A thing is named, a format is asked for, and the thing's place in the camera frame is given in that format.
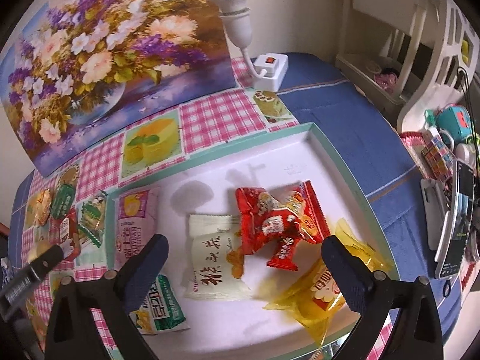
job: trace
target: black ring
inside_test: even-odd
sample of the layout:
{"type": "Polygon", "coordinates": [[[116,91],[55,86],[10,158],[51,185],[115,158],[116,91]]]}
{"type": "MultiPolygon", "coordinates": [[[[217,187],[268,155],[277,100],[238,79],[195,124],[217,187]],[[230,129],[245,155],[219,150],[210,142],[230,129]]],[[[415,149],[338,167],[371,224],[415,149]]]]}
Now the black ring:
{"type": "Polygon", "coordinates": [[[452,283],[450,282],[450,279],[448,279],[443,285],[443,297],[448,298],[451,292],[452,292],[452,283]]]}

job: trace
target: metal bolt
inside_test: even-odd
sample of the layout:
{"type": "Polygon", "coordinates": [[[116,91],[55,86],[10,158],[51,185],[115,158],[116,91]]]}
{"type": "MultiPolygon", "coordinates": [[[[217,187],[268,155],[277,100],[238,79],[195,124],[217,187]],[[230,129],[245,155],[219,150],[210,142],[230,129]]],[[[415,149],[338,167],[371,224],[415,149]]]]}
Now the metal bolt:
{"type": "Polygon", "coordinates": [[[423,285],[425,285],[425,286],[427,286],[428,283],[429,283],[428,277],[426,277],[426,276],[420,276],[420,277],[418,278],[418,281],[419,281],[420,283],[422,283],[423,285]]]}
{"type": "Polygon", "coordinates": [[[70,276],[65,276],[60,281],[60,283],[62,283],[64,286],[70,284],[70,282],[71,282],[71,277],[70,276]]]}
{"type": "Polygon", "coordinates": [[[110,269],[109,271],[106,271],[103,275],[103,277],[107,280],[111,280],[117,277],[117,271],[114,269],[110,269]]]}
{"type": "Polygon", "coordinates": [[[375,271],[373,273],[373,276],[374,276],[375,279],[380,280],[380,281],[385,280],[387,278],[387,275],[385,275],[385,273],[382,272],[382,271],[375,271]]]}

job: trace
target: pink checkered tablecloth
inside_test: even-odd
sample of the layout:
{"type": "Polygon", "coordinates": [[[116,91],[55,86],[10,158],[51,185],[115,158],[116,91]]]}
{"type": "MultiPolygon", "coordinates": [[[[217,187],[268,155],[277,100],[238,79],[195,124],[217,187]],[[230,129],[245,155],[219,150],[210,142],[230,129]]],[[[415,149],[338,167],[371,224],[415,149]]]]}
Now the pink checkered tablecloth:
{"type": "MultiPolygon", "coordinates": [[[[294,117],[276,123],[269,122],[262,115],[255,101],[243,90],[243,88],[251,86],[251,77],[243,59],[233,59],[232,66],[235,78],[241,88],[214,93],[153,114],[80,153],[48,178],[43,178],[38,171],[35,171],[29,195],[32,196],[45,188],[54,188],[59,175],[69,166],[77,163],[80,168],[80,174],[75,202],[81,202],[95,194],[98,189],[109,192],[123,187],[161,169],[186,161],[192,154],[209,149],[215,145],[220,145],[246,135],[278,131],[299,124],[294,117]],[[181,154],[149,166],[137,174],[122,178],[123,146],[128,131],[146,121],[155,120],[172,111],[178,115],[181,154]]],[[[28,251],[33,247],[33,244],[34,230],[31,227],[24,230],[22,235],[21,256],[23,264],[26,263],[28,251]]],[[[107,270],[107,267],[105,265],[92,268],[76,267],[73,262],[63,262],[56,270],[72,269],[74,270],[75,280],[85,281],[100,278],[107,270]]],[[[34,297],[38,313],[47,323],[53,304],[50,295],[50,281],[48,279],[35,291],[34,297]]],[[[115,348],[115,342],[107,328],[101,311],[92,309],[92,313],[104,344],[109,348],[115,348]]],[[[383,328],[369,356],[369,360],[378,359],[390,331],[391,324],[383,328]]]]}

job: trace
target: small red wrapper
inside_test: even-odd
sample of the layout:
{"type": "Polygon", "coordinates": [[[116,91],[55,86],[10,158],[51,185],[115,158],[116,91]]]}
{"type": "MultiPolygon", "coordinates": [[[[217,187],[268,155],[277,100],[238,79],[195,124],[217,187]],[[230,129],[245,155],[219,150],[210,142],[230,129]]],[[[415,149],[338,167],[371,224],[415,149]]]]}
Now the small red wrapper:
{"type": "Polygon", "coordinates": [[[77,214],[73,207],[64,218],[50,218],[49,241],[52,245],[61,246],[65,261],[73,261],[80,254],[77,214]]]}
{"type": "Polygon", "coordinates": [[[257,187],[238,188],[235,196],[241,212],[244,254],[255,253],[287,231],[289,237],[313,244],[322,242],[330,235],[310,181],[300,183],[278,200],[264,188],[257,187]]]}
{"type": "Polygon", "coordinates": [[[275,249],[274,256],[267,262],[267,266],[272,268],[286,269],[288,271],[298,271],[298,267],[293,263],[293,253],[300,238],[281,237],[275,249]]]}

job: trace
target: lamp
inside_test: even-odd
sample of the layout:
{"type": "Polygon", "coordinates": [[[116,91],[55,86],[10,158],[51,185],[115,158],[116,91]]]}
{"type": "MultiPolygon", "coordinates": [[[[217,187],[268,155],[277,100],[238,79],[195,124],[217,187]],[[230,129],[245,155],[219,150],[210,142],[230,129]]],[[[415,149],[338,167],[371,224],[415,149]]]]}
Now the lamp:
{"type": "Polygon", "coordinates": [[[250,75],[253,87],[258,90],[277,92],[288,69],[288,57],[284,54],[260,55],[253,64],[248,55],[252,41],[250,9],[247,0],[213,0],[220,8],[225,32],[231,42],[240,49],[250,75]]]}

